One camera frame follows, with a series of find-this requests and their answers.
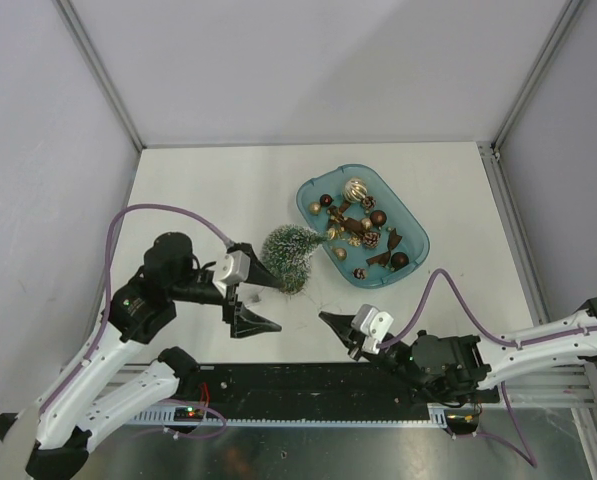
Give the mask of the small green christmas tree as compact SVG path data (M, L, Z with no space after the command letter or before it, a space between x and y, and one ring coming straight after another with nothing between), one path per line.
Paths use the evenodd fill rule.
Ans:
M311 275L311 257L328 237L299 225L286 224L272 230L262 244L261 261L281 284L279 290L295 295Z

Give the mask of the teal plastic tray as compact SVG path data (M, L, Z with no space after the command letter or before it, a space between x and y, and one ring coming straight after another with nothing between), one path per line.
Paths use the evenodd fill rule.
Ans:
M422 266L427 232L382 177L347 164L306 181L296 193L307 225L327 238L343 278L364 289L391 285Z

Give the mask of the brown matte bauble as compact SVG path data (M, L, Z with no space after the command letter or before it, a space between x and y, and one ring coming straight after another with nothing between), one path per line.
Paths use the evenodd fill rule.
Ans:
M374 210L369 215L372 225L376 228L381 228L387 222L387 215L382 210Z

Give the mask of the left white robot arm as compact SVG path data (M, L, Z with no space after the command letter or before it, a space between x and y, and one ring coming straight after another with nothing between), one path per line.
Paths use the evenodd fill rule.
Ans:
M177 302L221 307L233 338L280 331L243 306L237 296L241 283L281 285L247 243L230 245L217 261L200 265L187 235L159 236L52 386L27 409L0 414L0 479L71 479L133 416L162 400L192 397L201 367L180 347L163 350L136 378L102 392L175 318Z

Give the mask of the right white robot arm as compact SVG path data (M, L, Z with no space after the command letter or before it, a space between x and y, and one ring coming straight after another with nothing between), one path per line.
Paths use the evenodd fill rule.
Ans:
M364 359L395 378L416 402L462 406L517 377L566 365L597 366L597 297L572 315L546 325L488 339L484 334L439 337L423 330L407 344L395 338L393 317L371 305L354 315L321 312L354 361Z

